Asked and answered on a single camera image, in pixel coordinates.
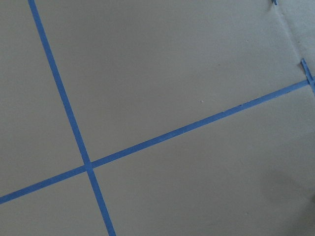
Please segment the short blue tape strip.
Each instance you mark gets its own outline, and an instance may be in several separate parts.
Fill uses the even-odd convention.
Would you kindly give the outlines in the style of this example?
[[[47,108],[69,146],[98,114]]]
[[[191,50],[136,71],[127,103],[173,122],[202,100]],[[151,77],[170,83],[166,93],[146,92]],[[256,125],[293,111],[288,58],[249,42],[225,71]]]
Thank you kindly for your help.
[[[306,78],[308,80],[308,83],[309,83],[309,85],[310,85],[310,87],[312,89],[312,92],[313,92],[313,94],[315,94],[315,79],[312,76],[312,74],[311,74],[311,72],[309,70],[309,67],[308,67],[308,65],[307,65],[307,63],[306,63],[304,58],[301,59],[301,64],[302,64],[303,70],[305,72]]]

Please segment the long blue tape strip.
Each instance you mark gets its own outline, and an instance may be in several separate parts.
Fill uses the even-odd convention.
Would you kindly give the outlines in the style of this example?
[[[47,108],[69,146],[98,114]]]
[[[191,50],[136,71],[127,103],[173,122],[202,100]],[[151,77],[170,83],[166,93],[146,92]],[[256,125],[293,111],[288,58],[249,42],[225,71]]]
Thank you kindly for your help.
[[[210,117],[204,118],[202,120],[196,121],[194,123],[188,124],[186,126],[175,129],[173,131],[170,131],[170,132],[165,133],[163,135],[157,136],[155,138],[149,139],[149,140],[142,142],[142,143],[139,143],[137,145],[128,147],[126,149],[123,149],[121,151],[118,151],[116,153],[108,155],[106,157],[100,158],[96,161],[93,161],[91,163],[90,167],[93,169],[96,167],[100,167],[100,166],[107,164],[109,162],[112,162],[114,160],[120,159],[122,157],[125,157],[125,156],[133,154],[133,153],[136,153],[140,150],[146,149],[146,148],[154,146],[156,144],[162,143],[166,140],[172,139],[174,137],[177,137],[177,136],[182,135],[184,133],[190,132],[192,130],[195,130],[197,128],[200,128],[202,126],[205,126],[205,125],[210,124],[212,122],[215,122],[217,120],[226,118],[226,117],[231,116],[233,114],[236,114],[238,112],[244,111],[244,110],[249,109],[251,107],[257,106],[257,105],[262,104],[262,103],[267,102],[267,101],[270,101],[272,99],[275,99],[277,97],[280,97],[280,96],[285,95],[287,93],[290,93],[292,91],[298,90],[298,89],[305,87],[307,85],[311,86],[312,88],[315,87],[315,84],[308,82],[308,80],[300,81],[298,83],[292,84],[290,86],[287,86],[287,87],[282,88],[280,90],[277,90],[275,92],[269,93],[269,94],[264,95],[262,97],[256,98],[256,99],[251,100],[249,102],[246,102],[244,104],[230,108],[226,111],[220,112],[220,113],[215,114],[213,116],[210,116]],[[48,187],[48,186],[53,185],[57,182],[61,182],[61,181],[66,180],[68,178],[74,177],[74,176],[81,174],[81,173],[84,173],[86,171],[87,171],[87,168],[85,166],[80,166],[80,167],[74,168],[74,169],[66,171],[62,174],[53,176],[51,178],[48,178],[48,179],[45,179],[45,180],[40,181],[38,183],[32,184],[32,185],[27,186],[25,188],[22,188],[20,190],[17,190],[17,191],[14,191],[12,193],[9,193],[7,195],[1,196],[0,203],[4,204],[6,202],[12,201],[12,200],[17,199],[17,198],[24,196],[26,194],[30,194],[32,192],[38,191],[42,188]]]

